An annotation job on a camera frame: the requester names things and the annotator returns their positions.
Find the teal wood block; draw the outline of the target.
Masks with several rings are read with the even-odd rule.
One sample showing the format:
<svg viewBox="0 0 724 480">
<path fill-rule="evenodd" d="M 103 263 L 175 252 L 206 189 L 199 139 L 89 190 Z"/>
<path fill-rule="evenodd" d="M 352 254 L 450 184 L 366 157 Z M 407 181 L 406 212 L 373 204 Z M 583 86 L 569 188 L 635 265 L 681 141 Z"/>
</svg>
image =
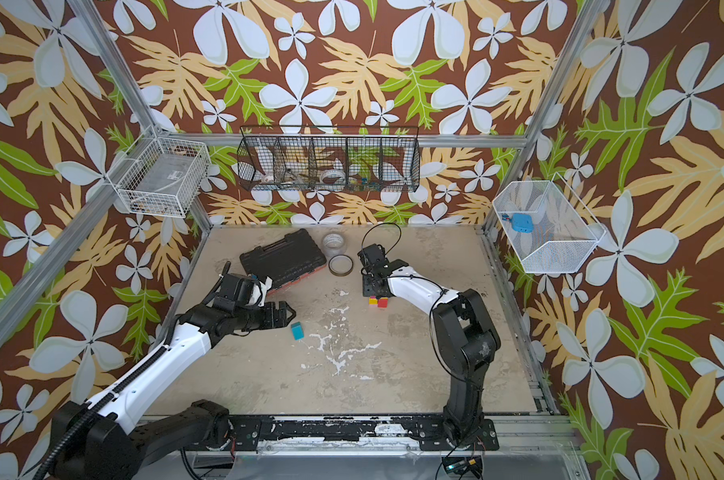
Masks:
<svg viewBox="0 0 724 480">
<path fill-rule="evenodd" d="M 295 322 L 291 325 L 291 332 L 296 341 L 300 341 L 305 338 L 305 332 L 300 322 Z"/>
</svg>

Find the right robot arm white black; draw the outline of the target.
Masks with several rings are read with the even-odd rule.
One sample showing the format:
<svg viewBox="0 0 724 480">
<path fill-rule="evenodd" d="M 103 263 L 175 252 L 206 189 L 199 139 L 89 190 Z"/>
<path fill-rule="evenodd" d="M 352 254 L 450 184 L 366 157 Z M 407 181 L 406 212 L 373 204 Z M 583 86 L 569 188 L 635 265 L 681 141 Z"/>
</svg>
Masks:
<svg viewBox="0 0 724 480">
<path fill-rule="evenodd" d="M 482 395 L 487 371 L 501 348 L 501 338 L 482 295 L 458 291 L 426 278 L 403 260 L 390 260 L 385 248 L 372 244 L 358 252 L 363 295 L 396 297 L 427 314 L 433 349 L 451 378 L 443 408 L 443 428 L 454 446 L 481 434 L 485 415 Z"/>
</svg>

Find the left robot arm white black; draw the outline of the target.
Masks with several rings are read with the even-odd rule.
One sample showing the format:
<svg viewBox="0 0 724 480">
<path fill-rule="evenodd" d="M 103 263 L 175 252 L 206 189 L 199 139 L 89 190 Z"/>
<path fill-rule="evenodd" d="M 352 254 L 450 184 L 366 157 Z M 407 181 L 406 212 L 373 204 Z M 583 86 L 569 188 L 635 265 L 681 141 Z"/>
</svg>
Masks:
<svg viewBox="0 0 724 480">
<path fill-rule="evenodd" d="M 131 479 L 144 466 L 192 446 L 222 447 L 232 429 L 228 408 L 199 400 L 151 423 L 154 402 L 225 337 L 285 328 L 296 311 L 267 298 L 271 283 L 220 275 L 197 305 L 176 317 L 164 339 L 124 376 L 53 419 L 51 444 L 35 476 L 44 479 Z"/>
</svg>

